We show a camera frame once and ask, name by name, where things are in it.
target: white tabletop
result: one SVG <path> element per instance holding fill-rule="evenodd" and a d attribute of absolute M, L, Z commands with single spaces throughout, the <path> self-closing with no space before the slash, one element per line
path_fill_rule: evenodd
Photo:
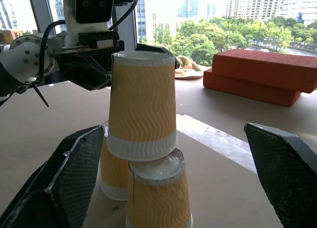
<path fill-rule="evenodd" d="M 203 79 L 176 80 L 177 114 L 186 114 L 243 141 L 246 122 L 297 134 L 317 153 L 317 91 L 292 107 L 264 103 L 203 87 Z"/>
<path fill-rule="evenodd" d="M 40 90 L 49 108 L 33 90 L 15 94 L 0 107 L 0 213 L 65 136 L 108 119 L 109 89 L 89 92 L 65 82 Z M 315 92 L 287 108 L 211 91 L 200 79 L 176 81 L 176 98 L 178 114 L 242 140 L 245 122 L 255 122 L 296 133 L 313 150 L 317 148 Z M 282 227 L 255 173 L 182 133 L 178 136 L 194 227 Z M 99 177 L 84 227 L 123 228 L 126 205 L 102 194 Z"/>

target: green foliage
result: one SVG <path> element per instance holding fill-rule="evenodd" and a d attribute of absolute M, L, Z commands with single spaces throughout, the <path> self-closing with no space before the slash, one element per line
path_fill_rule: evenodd
<path fill-rule="evenodd" d="M 147 44 L 148 43 L 147 38 L 142 38 L 140 43 L 141 44 Z"/>
<path fill-rule="evenodd" d="M 293 27 L 296 24 L 296 19 L 293 18 L 288 18 L 288 19 L 284 19 L 284 17 L 282 16 L 277 16 L 277 17 L 272 17 L 270 18 L 268 22 L 273 22 L 276 27 Z"/>
<path fill-rule="evenodd" d="M 312 37 L 308 37 L 306 38 L 305 43 L 308 45 L 312 45 L 314 43 L 314 39 Z"/>
<path fill-rule="evenodd" d="M 297 43 L 298 45 L 302 44 L 303 39 L 301 37 L 298 37 L 295 39 L 295 43 Z"/>
<path fill-rule="evenodd" d="M 317 21 L 314 21 L 313 23 L 307 25 L 307 28 L 317 29 Z"/>
<path fill-rule="evenodd" d="M 302 41 L 307 40 L 307 44 L 317 42 L 317 30 L 314 31 L 296 23 L 294 19 L 283 17 L 274 17 L 267 22 L 215 17 L 210 20 L 184 21 L 176 28 L 175 37 L 169 29 L 157 28 L 154 34 L 155 41 L 151 44 L 165 46 L 177 56 L 184 55 L 198 64 L 211 66 L 215 53 L 232 48 L 245 49 L 254 42 L 285 48 L 294 41 L 293 34 L 296 34 L 297 38 L 305 35 L 306 38 L 302 38 Z"/>
<path fill-rule="evenodd" d="M 314 31 L 311 31 L 311 35 L 314 40 L 314 44 L 317 44 L 317 29 Z"/>
<path fill-rule="evenodd" d="M 168 28 L 157 28 L 154 33 L 154 39 L 159 44 L 169 46 L 172 44 L 172 36 Z"/>
<path fill-rule="evenodd" d="M 28 35 L 28 34 L 31 34 L 31 32 L 30 31 L 25 31 L 25 32 L 22 33 L 22 35 Z"/>
<path fill-rule="evenodd" d="M 295 39 L 302 38 L 304 41 L 306 38 L 311 37 L 311 34 L 307 27 L 304 24 L 297 23 L 294 25 L 294 27 L 291 29 L 292 35 Z"/>

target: stacked paper cups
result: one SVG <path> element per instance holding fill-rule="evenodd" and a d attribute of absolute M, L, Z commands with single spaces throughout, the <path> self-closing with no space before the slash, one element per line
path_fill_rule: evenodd
<path fill-rule="evenodd" d="M 103 151 L 121 164 L 120 169 L 106 166 L 107 154 L 102 154 L 103 191 L 121 200 L 124 183 L 118 181 L 127 179 L 128 228 L 190 228 L 185 160 L 175 148 L 175 58 L 147 51 L 112 57 L 109 131 Z M 107 180 L 112 172 L 115 176 Z"/>

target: upside-down paper cup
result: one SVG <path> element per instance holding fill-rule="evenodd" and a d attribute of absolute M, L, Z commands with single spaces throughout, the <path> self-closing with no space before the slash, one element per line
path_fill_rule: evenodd
<path fill-rule="evenodd" d="M 191 228 L 185 161 L 175 149 L 150 162 L 129 162 L 127 228 Z"/>
<path fill-rule="evenodd" d="M 175 58 L 149 51 L 112 55 L 109 151 L 129 161 L 151 161 L 176 146 Z"/>
<path fill-rule="evenodd" d="M 108 127 L 104 125 L 105 137 L 100 156 L 101 189 L 103 193 L 117 201 L 126 201 L 128 195 L 128 161 L 112 155 L 106 144 Z"/>

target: black cable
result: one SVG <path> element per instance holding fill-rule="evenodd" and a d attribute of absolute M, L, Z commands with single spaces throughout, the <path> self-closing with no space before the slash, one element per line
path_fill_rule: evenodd
<path fill-rule="evenodd" d="M 48 41 L 49 34 L 55 26 L 61 25 L 61 24 L 66 24 L 65 20 L 58 20 L 56 22 L 51 23 L 44 31 L 42 42 L 41 42 L 41 48 L 40 48 L 38 84 L 41 84 L 44 81 L 44 59 L 45 59 L 46 43 Z"/>
<path fill-rule="evenodd" d="M 133 9 L 137 6 L 138 0 L 133 0 L 131 7 L 128 9 L 127 12 L 117 21 L 115 22 L 109 30 L 113 30 L 115 27 L 117 27 L 123 20 L 125 20 L 126 17 L 133 11 Z"/>

